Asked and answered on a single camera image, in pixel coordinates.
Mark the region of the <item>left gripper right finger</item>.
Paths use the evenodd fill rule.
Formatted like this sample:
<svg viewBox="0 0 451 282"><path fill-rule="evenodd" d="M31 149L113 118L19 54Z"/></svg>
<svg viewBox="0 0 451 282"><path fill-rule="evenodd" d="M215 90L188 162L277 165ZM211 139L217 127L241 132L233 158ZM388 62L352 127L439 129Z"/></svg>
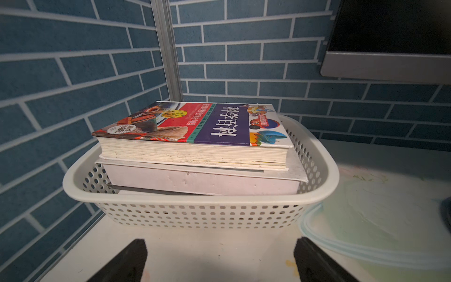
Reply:
<svg viewBox="0 0 451 282"><path fill-rule="evenodd" d="M297 240L294 258L302 282L358 282L354 276L306 237Z"/></svg>

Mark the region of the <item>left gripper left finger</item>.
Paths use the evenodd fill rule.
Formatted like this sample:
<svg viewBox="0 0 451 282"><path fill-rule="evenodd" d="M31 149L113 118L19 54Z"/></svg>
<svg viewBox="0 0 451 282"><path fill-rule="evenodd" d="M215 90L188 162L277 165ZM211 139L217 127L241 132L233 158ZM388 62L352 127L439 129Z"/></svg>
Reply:
<svg viewBox="0 0 451 282"><path fill-rule="evenodd" d="M135 239L88 282L140 282L148 257L144 239Z"/></svg>

